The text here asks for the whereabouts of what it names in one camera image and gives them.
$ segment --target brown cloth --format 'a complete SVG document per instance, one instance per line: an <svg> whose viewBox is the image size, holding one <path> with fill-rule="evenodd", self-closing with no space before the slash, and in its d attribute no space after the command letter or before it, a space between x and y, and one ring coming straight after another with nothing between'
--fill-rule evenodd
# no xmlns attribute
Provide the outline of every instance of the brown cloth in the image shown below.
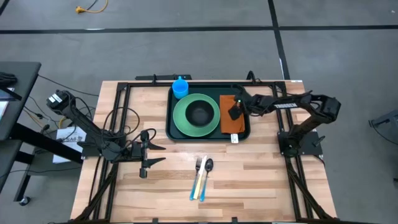
<svg viewBox="0 0 398 224"><path fill-rule="evenodd" d="M228 110L235 104L234 95L220 95L221 133L238 134L244 132L243 114L232 120Z"/></svg>

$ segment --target yellow handle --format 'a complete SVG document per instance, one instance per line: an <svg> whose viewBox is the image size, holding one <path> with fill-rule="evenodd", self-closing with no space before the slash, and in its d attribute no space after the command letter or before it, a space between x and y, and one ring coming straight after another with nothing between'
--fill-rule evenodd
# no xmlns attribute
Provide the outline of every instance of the yellow handle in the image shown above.
<svg viewBox="0 0 398 224"><path fill-rule="evenodd" d="M203 176L203 173L199 175L197 187L195 188L195 194L193 195L194 199L198 199L199 196L199 191L200 191L200 183L201 183L201 177Z"/></svg>

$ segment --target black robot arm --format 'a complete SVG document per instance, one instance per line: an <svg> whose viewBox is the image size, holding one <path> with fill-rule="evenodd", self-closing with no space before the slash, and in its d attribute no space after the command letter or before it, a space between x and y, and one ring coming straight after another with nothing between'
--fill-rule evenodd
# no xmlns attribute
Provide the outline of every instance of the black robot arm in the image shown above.
<svg viewBox="0 0 398 224"><path fill-rule="evenodd" d="M325 95L313 95L311 91L299 95L290 95L282 98L273 96L251 96L242 86L234 85L239 90L235 96L236 104L228 111L232 119L237 119L242 113L251 116L263 116L276 109L303 108L310 113L301 124L295 124L286 136L286 145L297 153L300 142L310 131L321 124L334 122L338 116L341 103L335 98Z"/></svg>
<svg viewBox="0 0 398 224"><path fill-rule="evenodd" d="M147 168L165 159L164 157L157 159L147 158L146 149L165 149L150 142L148 130L140 132L140 142L133 141L125 146L126 135L124 133L112 133L97 127L97 125L78 110L76 107L76 98L68 91L57 90L56 93L47 98L47 106L55 113L72 120L75 125L84 130L86 133L86 142L78 142L83 147L83 151L86 148L95 148L99 154L111 163L141 162L141 178L147 177Z"/></svg>

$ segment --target black bowl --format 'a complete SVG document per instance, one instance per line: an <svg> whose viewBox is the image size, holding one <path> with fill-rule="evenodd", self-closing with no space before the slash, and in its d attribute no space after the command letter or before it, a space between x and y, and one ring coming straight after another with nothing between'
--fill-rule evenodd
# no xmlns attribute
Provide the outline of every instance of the black bowl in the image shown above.
<svg viewBox="0 0 398 224"><path fill-rule="evenodd" d="M187 109L185 110L185 116L192 125L203 127L213 120L214 110L208 102L196 100L187 106Z"/></svg>

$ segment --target silver fork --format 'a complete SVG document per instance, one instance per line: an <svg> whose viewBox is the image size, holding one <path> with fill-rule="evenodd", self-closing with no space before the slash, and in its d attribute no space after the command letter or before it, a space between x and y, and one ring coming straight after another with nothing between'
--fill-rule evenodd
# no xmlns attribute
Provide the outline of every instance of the silver fork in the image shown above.
<svg viewBox="0 0 398 224"><path fill-rule="evenodd" d="M193 195L195 194L195 186L197 185L198 171L200 169L200 165L201 165L201 158L199 157L197 159L197 163L195 165L195 169L197 170L197 173L195 174L195 180L193 181L193 187L192 187L191 195L189 196L189 200L193 200Z"/></svg>

